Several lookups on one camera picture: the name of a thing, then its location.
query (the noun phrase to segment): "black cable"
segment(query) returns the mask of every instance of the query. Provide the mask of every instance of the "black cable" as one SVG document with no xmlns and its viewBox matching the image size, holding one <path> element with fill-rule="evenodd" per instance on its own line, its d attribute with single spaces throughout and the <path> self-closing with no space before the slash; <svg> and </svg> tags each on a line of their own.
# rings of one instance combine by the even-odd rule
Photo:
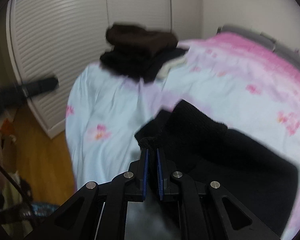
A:
<svg viewBox="0 0 300 240">
<path fill-rule="evenodd" d="M 29 197 L 22 191 L 22 189 L 20 188 L 20 186 L 13 180 L 13 178 L 11 178 L 11 176 L 5 171 L 4 168 L 2 168 L 2 166 L 0 165 L 0 172 L 7 178 L 7 180 L 15 187 L 15 189 L 20 193 L 20 195 L 22 196 L 24 202 L 28 205 L 31 215 L 35 218 L 36 215 L 34 213 L 34 210 L 32 208 L 31 205 L 31 201 L 29 199 Z M 36 219 L 33 219 L 34 225 L 35 227 L 38 226 L 38 222 Z"/>
</svg>

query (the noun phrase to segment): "metal screw cap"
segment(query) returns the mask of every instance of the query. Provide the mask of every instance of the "metal screw cap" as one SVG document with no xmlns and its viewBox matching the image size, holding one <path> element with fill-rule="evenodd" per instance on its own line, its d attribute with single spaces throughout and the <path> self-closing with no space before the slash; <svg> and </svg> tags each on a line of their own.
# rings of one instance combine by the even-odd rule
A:
<svg viewBox="0 0 300 240">
<path fill-rule="evenodd" d="M 133 173 L 130 172 L 130 171 L 127 171 L 127 172 L 125 172 L 125 173 L 123 174 L 123 176 L 124 176 L 125 178 L 127 178 L 127 179 L 130 179 L 130 178 L 133 177 Z"/>
<path fill-rule="evenodd" d="M 213 182 L 210 183 L 210 186 L 213 187 L 213 188 L 218 188 L 218 187 L 220 187 L 220 183 L 217 182 L 217 181 L 213 181 Z"/>
<path fill-rule="evenodd" d="M 93 181 L 90 181 L 90 182 L 88 182 L 88 183 L 86 184 L 86 187 L 87 187 L 88 189 L 93 189 L 95 186 L 96 186 L 96 183 L 93 182 Z"/>
<path fill-rule="evenodd" d="M 172 173 L 173 177 L 175 178 L 181 178 L 182 177 L 182 172 L 181 171 L 175 171 Z"/>
</svg>

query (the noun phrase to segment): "blue gripper pad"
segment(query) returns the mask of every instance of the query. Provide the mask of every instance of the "blue gripper pad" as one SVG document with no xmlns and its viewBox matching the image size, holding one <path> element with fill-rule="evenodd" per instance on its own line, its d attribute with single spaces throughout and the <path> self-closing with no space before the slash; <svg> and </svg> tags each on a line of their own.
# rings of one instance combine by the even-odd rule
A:
<svg viewBox="0 0 300 240">
<path fill-rule="evenodd" d="M 146 150 L 145 168 L 143 172 L 143 185 L 142 185 L 142 199 L 146 199 L 147 182 L 148 182 L 148 162 L 149 162 L 149 150 Z"/>
<path fill-rule="evenodd" d="M 157 175 L 158 175 L 159 196 L 160 196 L 160 200 L 163 200 L 163 178 L 162 178 L 162 169 L 161 169 L 159 149 L 157 149 Z"/>
</svg>

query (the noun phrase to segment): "wooden floor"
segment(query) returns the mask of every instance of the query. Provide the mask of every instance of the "wooden floor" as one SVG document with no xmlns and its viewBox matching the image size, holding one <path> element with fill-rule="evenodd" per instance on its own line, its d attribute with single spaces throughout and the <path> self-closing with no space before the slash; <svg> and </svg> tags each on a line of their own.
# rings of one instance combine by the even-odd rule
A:
<svg viewBox="0 0 300 240">
<path fill-rule="evenodd" d="M 17 137 L 17 170 L 31 185 L 34 201 L 63 204 L 74 193 L 65 133 L 51 140 L 28 106 L 17 111 L 13 126 Z"/>
</svg>

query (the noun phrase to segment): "bed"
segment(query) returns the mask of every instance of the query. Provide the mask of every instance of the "bed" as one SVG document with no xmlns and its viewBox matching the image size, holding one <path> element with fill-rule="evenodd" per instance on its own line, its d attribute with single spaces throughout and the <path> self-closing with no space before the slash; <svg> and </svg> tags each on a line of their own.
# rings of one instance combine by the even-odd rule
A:
<svg viewBox="0 0 300 240">
<path fill-rule="evenodd" d="M 77 188 L 126 171 L 140 155 L 134 134 L 161 108 L 172 110 L 184 99 L 298 167 L 297 197 L 281 236 L 291 240 L 300 229 L 300 60 L 275 41 L 244 36 L 223 28 L 207 40 L 180 42 L 189 48 L 187 62 L 151 84 L 89 64 L 72 87 L 66 111 Z M 144 203 L 128 204 L 126 239 L 180 239 L 151 191 Z"/>
</svg>

